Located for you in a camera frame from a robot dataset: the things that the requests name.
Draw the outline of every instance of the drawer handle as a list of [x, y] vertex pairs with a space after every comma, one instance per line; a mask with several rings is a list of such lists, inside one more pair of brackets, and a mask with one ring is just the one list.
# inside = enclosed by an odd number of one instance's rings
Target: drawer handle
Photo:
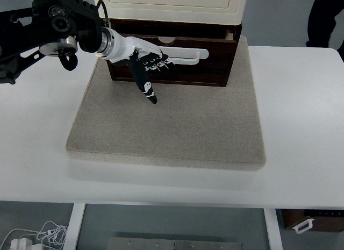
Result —
[[204, 48], [160, 47], [176, 65], [196, 65], [199, 59], [207, 59], [209, 52]]
[[[300, 224], [296, 225], [295, 227], [293, 227], [292, 229], [295, 230], [296, 234], [301, 234], [307, 230], [310, 230], [311, 228], [313, 228], [313, 221], [314, 219], [307, 219], [304, 222], [301, 222]], [[303, 228], [302, 230], [299, 230], [301, 227], [303, 227], [304, 225], [308, 225], [307, 227]]]

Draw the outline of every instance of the wooden drawer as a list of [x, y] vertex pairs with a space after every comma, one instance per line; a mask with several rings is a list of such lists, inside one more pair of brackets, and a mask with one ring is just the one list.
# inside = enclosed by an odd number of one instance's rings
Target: wooden drawer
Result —
[[[189, 84], [225, 87], [237, 50], [241, 25], [213, 25], [111, 20], [111, 27], [123, 36], [135, 36], [158, 46], [207, 49], [207, 59], [196, 65], [176, 65], [173, 75], [159, 72], [150, 76], [155, 83]], [[174, 38], [163, 43], [159, 37]], [[108, 62], [110, 74], [116, 81], [133, 81], [127, 66], [117, 67]]]

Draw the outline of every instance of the gray felt pad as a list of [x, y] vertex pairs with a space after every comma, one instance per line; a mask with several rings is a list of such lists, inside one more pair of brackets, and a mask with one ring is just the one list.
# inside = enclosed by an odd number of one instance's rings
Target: gray felt pad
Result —
[[133, 82], [115, 82], [99, 60], [67, 142], [79, 159], [257, 170], [264, 145], [247, 40], [227, 87], [153, 84], [152, 104]]

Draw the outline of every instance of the white table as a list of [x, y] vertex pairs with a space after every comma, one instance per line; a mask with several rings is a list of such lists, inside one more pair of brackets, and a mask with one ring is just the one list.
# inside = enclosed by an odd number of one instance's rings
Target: white table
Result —
[[0, 85], [0, 200], [344, 208], [344, 64], [321, 48], [249, 47], [267, 162], [256, 172], [71, 159], [96, 57], [44, 58]]

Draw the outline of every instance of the person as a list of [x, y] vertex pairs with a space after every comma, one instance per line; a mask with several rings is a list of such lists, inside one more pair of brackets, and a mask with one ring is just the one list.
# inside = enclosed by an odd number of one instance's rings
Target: person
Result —
[[[315, 0], [308, 19], [307, 47], [328, 47], [336, 26], [335, 17], [344, 9], [344, 0]], [[344, 41], [338, 53], [344, 61]]]

